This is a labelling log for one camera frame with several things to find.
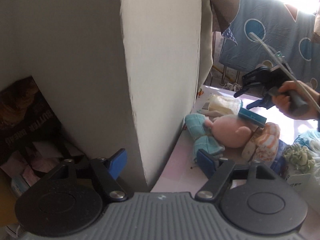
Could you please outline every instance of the human hand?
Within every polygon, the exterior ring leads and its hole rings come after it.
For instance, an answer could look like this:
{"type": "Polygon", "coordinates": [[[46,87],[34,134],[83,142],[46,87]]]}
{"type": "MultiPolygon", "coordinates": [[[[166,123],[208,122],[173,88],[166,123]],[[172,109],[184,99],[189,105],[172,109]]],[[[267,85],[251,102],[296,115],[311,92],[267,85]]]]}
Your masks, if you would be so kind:
{"type": "MultiPolygon", "coordinates": [[[[314,98],[314,100],[318,103],[320,99],[320,94],[313,90],[311,87],[306,85],[305,83],[298,81],[303,87],[306,88],[306,90],[310,93],[310,95],[314,98]]],[[[296,83],[294,81],[286,81],[282,84],[282,86],[279,88],[279,93],[285,93],[288,90],[296,90],[302,98],[309,104],[310,109],[307,113],[301,115],[301,116],[293,116],[289,112],[289,106],[290,106],[290,96],[281,94],[277,97],[272,97],[272,102],[276,105],[276,107],[279,109],[281,113],[286,115],[287,117],[290,117],[292,119],[296,120],[309,120],[309,119],[318,119],[318,112],[314,108],[314,106],[310,103],[310,100],[307,99],[303,93],[300,91],[300,88],[297,87],[296,83]]]]}

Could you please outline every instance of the barcode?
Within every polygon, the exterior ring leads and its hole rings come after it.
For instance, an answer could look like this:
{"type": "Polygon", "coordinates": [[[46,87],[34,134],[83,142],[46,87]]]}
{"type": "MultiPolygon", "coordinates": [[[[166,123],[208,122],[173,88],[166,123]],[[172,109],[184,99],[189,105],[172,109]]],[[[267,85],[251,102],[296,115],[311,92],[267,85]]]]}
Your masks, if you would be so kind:
{"type": "Polygon", "coordinates": [[[202,110],[209,110],[209,102],[206,102],[202,107],[202,110]]]}

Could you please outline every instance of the green scrunchie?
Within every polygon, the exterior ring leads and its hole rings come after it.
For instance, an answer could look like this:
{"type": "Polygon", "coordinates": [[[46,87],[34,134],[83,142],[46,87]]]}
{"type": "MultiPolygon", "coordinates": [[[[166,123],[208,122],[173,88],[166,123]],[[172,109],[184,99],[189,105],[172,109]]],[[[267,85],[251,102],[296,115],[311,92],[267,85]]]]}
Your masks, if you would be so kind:
{"type": "Polygon", "coordinates": [[[301,147],[299,143],[287,145],[282,153],[287,162],[292,163],[302,173],[307,173],[315,166],[315,160],[312,158],[307,146],[301,147]]]}

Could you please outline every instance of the table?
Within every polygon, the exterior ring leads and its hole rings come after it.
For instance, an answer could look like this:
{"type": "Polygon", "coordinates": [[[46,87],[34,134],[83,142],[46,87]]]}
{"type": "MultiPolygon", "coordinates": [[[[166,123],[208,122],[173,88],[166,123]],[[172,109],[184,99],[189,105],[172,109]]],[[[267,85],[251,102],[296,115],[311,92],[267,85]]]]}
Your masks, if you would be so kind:
{"type": "MultiPolygon", "coordinates": [[[[233,96],[234,92],[214,87],[202,86],[203,94],[197,98],[192,113],[201,109],[211,94],[233,96]]],[[[242,95],[240,97],[244,107],[258,98],[242,95]]],[[[292,144],[295,138],[308,129],[316,128],[317,121],[292,120],[283,115],[276,107],[266,110],[262,107],[251,109],[253,112],[267,118],[267,122],[274,122],[280,126],[280,139],[292,144]]],[[[190,192],[193,196],[206,183],[207,177],[199,167],[193,163],[193,140],[187,130],[183,130],[173,152],[151,192],[190,192]]],[[[241,158],[241,149],[226,148],[224,157],[232,158],[237,163],[245,163],[241,158]]],[[[307,240],[320,240],[320,216],[311,207],[302,225],[300,234],[307,240]]]]}

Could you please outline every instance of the blue circle pattern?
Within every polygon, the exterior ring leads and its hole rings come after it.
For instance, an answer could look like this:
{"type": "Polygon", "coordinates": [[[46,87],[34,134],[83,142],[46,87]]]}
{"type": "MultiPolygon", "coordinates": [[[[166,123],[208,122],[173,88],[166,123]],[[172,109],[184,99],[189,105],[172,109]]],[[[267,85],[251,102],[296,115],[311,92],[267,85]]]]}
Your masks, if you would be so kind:
{"type": "Polygon", "coordinates": [[[308,39],[304,39],[300,43],[300,51],[306,60],[311,60],[312,44],[308,39]]]}
{"type": "Polygon", "coordinates": [[[253,32],[254,34],[256,34],[260,39],[263,39],[263,37],[265,36],[265,29],[263,27],[263,25],[258,22],[257,20],[250,20],[246,23],[245,27],[245,33],[247,34],[248,37],[250,32],[253,32]]]}

